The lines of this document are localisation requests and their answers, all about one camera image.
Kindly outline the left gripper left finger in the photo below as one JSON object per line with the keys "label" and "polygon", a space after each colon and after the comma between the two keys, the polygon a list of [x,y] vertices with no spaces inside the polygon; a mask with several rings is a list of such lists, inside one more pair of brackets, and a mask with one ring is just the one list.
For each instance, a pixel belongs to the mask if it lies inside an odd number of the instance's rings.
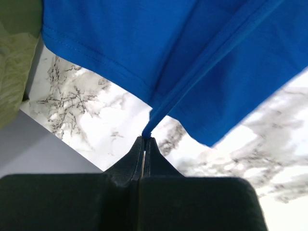
{"label": "left gripper left finger", "polygon": [[108,188],[128,186],[138,168],[144,138],[104,173],[14,174],[0,180],[2,231],[100,231]]}

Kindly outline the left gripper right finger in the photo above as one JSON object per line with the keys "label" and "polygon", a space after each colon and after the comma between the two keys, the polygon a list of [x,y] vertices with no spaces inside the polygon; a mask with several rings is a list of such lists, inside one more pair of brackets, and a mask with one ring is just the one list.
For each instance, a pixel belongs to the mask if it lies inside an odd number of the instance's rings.
{"label": "left gripper right finger", "polygon": [[238,177],[185,177],[146,142],[139,183],[141,231],[265,231],[256,192]]}

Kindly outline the blue printed t shirt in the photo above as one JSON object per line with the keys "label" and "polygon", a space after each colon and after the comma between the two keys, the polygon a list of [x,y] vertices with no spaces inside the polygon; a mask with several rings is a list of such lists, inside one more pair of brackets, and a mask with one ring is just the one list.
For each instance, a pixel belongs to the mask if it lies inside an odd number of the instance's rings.
{"label": "blue printed t shirt", "polygon": [[308,65],[305,0],[46,0],[56,55],[211,146]]}

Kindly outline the olive green plastic bin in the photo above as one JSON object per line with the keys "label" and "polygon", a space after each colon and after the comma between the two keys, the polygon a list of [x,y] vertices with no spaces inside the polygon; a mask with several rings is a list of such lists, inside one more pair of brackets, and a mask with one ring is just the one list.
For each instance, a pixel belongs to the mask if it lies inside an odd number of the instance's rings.
{"label": "olive green plastic bin", "polygon": [[42,1],[0,2],[0,126],[17,116],[42,27]]}

